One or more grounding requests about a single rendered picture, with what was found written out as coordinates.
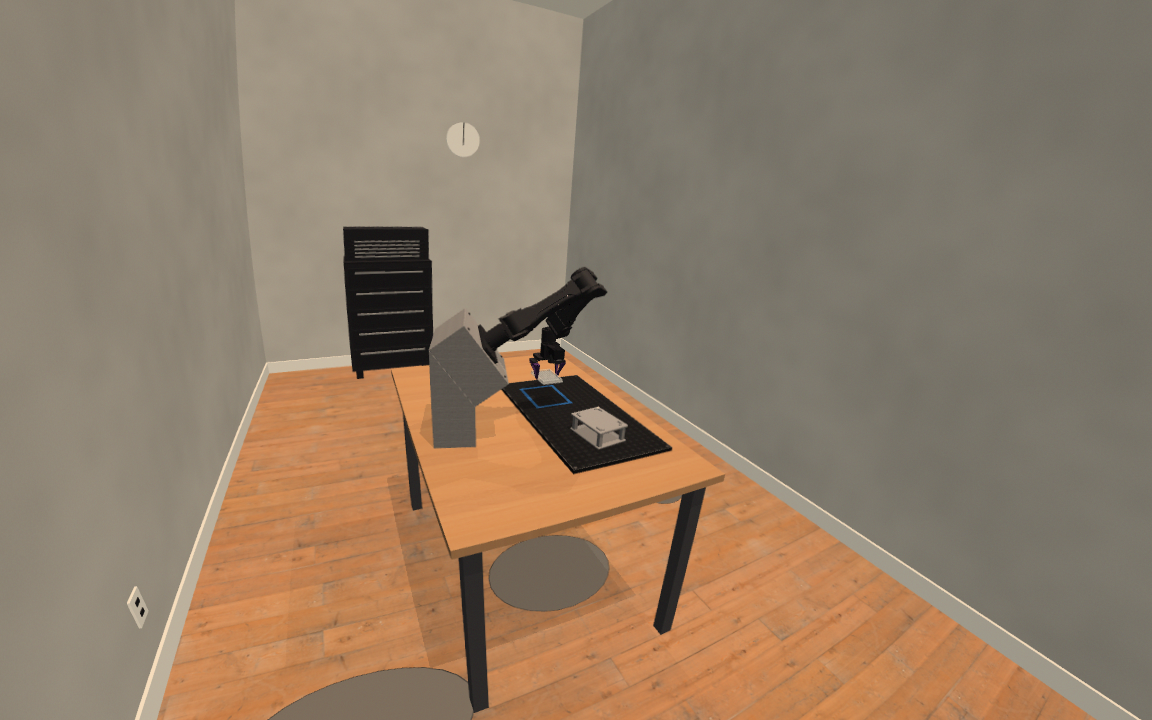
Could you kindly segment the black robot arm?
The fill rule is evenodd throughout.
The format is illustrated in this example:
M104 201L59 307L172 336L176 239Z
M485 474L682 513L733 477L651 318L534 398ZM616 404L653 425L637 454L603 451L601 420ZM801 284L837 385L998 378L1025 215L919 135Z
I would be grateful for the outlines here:
M576 316L579 316L582 306L586 306L591 300L602 297L607 293L602 285L596 285L598 278L593 275L591 270L582 266L573 272L570 282L564 285L561 290L552 293L547 300L541 300L532 306L524 306L524 310L520 306L517 311L500 316L499 324L490 331L485 331L482 324L477 325L483 350L497 364L495 351L500 344L505 344L509 340L517 341L525 338L544 319L547 319L545 323L550 327L541 328L541 342L550 344L541 343L540 356L550 357L553 364L561 364L564 359L564 348L561 348L556 340L570 334L573 323L575 323ZM556 344L552 344L554 342Z

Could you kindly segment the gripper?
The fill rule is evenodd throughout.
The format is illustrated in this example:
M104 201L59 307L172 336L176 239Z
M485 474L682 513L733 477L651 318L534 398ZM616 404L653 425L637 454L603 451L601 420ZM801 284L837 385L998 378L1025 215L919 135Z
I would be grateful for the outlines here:
M541 342L541 343L543 344L550 344L550 343L545 343L545 342ZM532 372L535 372L535 379L536 379L536 381L538 381L538 376L539 376L539 370L540 370L540 364L538 363L538 361L548 361L548 363L552 363L552 361L550 361L550 357L541 357L540 353L539 354L532 354L532 357L529 357L529 363L532 366ZM559 373L561 373L561 370L564 366L564 364L566 364L566 361L563 359L561 364L558 364L559 367L556 365L556 374L558 376L559 376Z

